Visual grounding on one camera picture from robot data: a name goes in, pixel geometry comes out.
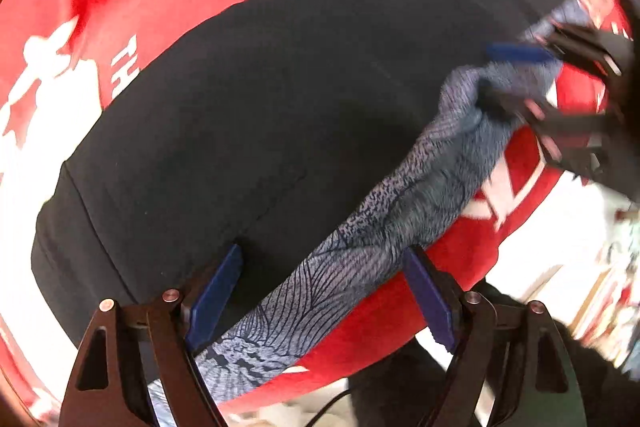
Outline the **red blanket with white print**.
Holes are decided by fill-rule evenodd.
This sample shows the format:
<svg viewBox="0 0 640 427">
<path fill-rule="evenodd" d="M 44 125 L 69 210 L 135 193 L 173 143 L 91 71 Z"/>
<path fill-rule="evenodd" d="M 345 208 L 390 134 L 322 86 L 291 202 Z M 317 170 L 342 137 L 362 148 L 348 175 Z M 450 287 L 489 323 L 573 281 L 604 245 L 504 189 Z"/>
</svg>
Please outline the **red blanket with white print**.
<svg viewBox="0 0 640 427">
<path fill-rule="evenodd" d="M 1 0 L 3 424 L 63 426 L 60 412 L 78 348 L 32 272 L 37 219 L 55 192 L 63 162 L 160 54 L 199 24 L 243 1 Z M 618 0 L 579 1 L 588 18 L 569 24 L 634 41 Z M 605 113 L 614 119 L 606 113 L 605 81 L 616 77 L 593 77 L 558 61 L 560 75 L 541 98 L 565 113 Z M 544 205 L 562 176 L 609 188 L 601 183 L 606 167 L 554 167 L 544 158 L 533 130 L 515 122 L 536 139 L 544 168 L 536 173 L 524 202 L 513 202 L 510 182 L 491 178 L 483 186 L 489 207 L 510 225 L 498 256 L 502 243 Z M 345 393 L 359 425 L 422 426 L 420 421 L 436 405 L 452 354 L 436 343 L 422 317 L 423 329 L 406 343 L 339 378 L 348 382 Z M 637 425 L 637 367 L 608 361 L 565 323 L 552 320 L 574 367 L 585 426 Z"/>
</svg>

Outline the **black pants with patterned waistband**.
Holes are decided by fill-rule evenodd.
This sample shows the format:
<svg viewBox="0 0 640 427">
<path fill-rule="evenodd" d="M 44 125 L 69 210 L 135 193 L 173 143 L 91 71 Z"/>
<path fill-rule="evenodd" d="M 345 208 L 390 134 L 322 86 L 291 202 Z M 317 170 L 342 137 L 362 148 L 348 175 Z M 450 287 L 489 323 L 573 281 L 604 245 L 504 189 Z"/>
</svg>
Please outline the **black pants with patterned waistband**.
<svg viewBox="0 0 640 427">
<path fill-rule="evenodd" d="M 239 246 L 239 280 L 193 358 L 215 404 L 288 401 L 378 361 L 425 324 L 402 269 L 419 246 L 463 288 L 524 202 L 534 136 L 480 82 L 545 96 L 561 72 L 491 60 L 583 23 L 579 0 L 245 0 L 187 32 L 63 162 L 32 272 L 79 348 L 107 299 L 145 305 Z"/>
</svg>

